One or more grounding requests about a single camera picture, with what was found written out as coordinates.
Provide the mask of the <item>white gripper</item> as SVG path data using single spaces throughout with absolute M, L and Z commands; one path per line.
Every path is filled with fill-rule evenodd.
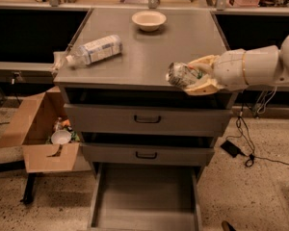
M 246 51 L 237 49 L 219 55 L 207 55 L 188 63 L 192 70 L 212 74 L 214 78 L 204 76 L 184 91 L 192 96 L 214 94 L 223 87 L 227 90 L 241 90 L 248 85 L 243 77 L 243 57 Z

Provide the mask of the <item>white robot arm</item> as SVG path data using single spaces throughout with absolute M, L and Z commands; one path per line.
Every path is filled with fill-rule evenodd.
M 204 75 L 184 90 L 189 95 L 208 95 L 219 90 L 245 90 L 254 86 L 289 87 L 289 36 L 280 47 L 230 50 L 188 64 Z

